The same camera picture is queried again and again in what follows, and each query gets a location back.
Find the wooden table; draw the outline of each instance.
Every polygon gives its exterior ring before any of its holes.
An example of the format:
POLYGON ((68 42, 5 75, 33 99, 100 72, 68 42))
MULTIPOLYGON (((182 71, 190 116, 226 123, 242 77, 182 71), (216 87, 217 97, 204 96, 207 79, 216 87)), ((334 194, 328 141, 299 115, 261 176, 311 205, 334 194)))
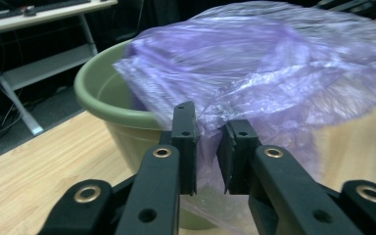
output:
MULTIPOLYGON (((376 110, 323 129, 319 148, 324 184, 376 182, 376 110)), ((76 182, 94 178, 120 183, 130 176, 121 153, 99 119, 80 114, 0 157, 0 234, 36 234, 50 209, 76 182)), ((180 234, 228 234, 219 228, 180 234)))

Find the purple plastic bag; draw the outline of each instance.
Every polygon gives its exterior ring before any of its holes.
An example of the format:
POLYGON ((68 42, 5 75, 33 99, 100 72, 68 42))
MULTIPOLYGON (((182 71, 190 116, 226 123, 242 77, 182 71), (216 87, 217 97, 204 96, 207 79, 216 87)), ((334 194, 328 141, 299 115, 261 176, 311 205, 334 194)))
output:
POLYGON ((376 23, 287 3, 230 4, 144 31, 114 66, 164 129, 174 106, 194 101, 199 188, 181 206, 253 234, 247 197, 223 195, 218 128, 248 119, 263 144, 288 149, 319 179, 313 130, 376 107, 376 23))

